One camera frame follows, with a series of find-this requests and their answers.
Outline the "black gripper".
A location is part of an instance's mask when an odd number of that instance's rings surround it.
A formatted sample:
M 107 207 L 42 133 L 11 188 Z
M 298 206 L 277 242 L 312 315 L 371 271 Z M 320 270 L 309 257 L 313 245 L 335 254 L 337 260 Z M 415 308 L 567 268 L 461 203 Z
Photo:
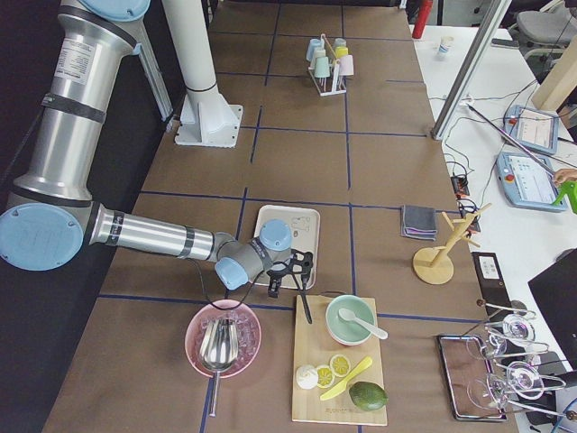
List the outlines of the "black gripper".
M 282 279 L 292 273 L 292 260 L 276 261 L 267 270 L 267 275 L 270 277 L 268 296 L 276 299 L 278 297 L 278 290 L 281 288 Z

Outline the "person hand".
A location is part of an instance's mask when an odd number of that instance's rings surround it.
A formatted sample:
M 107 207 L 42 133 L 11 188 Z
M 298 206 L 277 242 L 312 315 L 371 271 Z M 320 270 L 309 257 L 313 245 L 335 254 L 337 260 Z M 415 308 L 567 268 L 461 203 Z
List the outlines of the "person hand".
M 560 186 L 567 181 L 577 180 L 576 169 L 560 169 L 554 173 L 554 184 Z

